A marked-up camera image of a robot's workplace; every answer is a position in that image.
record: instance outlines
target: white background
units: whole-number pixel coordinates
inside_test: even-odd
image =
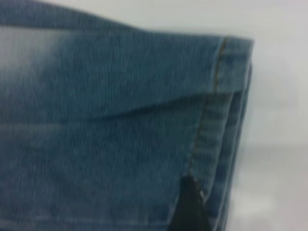
[[[255,39],[227,230],[308,230],[308,1],[44,1],[146,29]]]

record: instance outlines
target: folded fabric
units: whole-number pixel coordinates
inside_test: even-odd
[[[0,230],[165,231],[187,174],[224,230],[252,46],[0,0]]]

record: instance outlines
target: jeans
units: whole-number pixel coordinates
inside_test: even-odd
[[[0,230],[165,231],[187,174],[224,230],[252,47],[0,0]]]

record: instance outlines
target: light blue denim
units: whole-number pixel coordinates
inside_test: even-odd
[[[252,47],[0,0],[0,230],[165,231],[190,173],[223,231]]]

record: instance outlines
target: seam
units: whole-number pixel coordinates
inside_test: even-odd
[[[192,173],[193,168],[192,167],[193,167],[193,163],[195,161],[195,157],[196,157],[196,153],[197,153],[197,149],[198,149],[198,142],[199,142],[200,137],[201,137],[202,124],[203,124],[203,121],[204,121],[205,115],[206,115],[206,105],[207,105],[207,100],[206,100],[206,97],[205,97],[200,122],[199,122],[199,125],[198,125],[198,128],[197,128],[196,136],[195,136],[194,141],[193,141],[192,151],[191,151],[191,154],[190,154],[189,160],[188,160],[189,161],[188,162],[188,175],[190,175],[190,176],[193,175],[193,173]]]
[[[220,49],[219,49],[219,52],[218,52],[218,57],[217,57],[217,62],[216,62],[216,66],[215,66],[215,83],[214,83],[214,87],[215,87],[215,92],[217,92],[218,90],[218,84],[219,84],[219,81],[218,81],[218,71],[219,71],[219,65],[221,63],[221,56],[226,48],[226,44],[227,44],[227,40],[228,40],[228,37],[225,37],[221,43],[221,46],[220,46]]]
[[[228,37],[225,37],[223,39],[223,41],[221,42],[221,46],[219,48],[218,51],[218,57],[217,57],[217,62],[216,62],[216,66],[215,66],[215,72],[214,72],[214,88],[215,88],[215,92],[217,92],[218,89],[218,71],[219,71],[219,64],[221,62],[221,56],[225,50],[226,44],[227,44],[227,40]],[[195,161],[195,157],[196,157],[196,152],[197,152],[197,148],[198,148],[198,142],[200,140],[200,136],[201,136],[201,131],[202,131],[202,124],[204,123],[204,119],[205,119],[205,115],[206,115],[206,105],[207,105],[207,101],[206,101],[206,97],[204,99],[204,103],[203,103],[203,110],[201,113],[201,117],[200,117],[200,121],[199,121],[199,125],[197,127],[197,132],[196,132],[196,136],[194,138],[193,141],[193,145],[192,145],[192,150],[191,153],[189,155],[189,160],[188,160],[188,172],[187,174],[192,176],[193,175],[193,163]]]

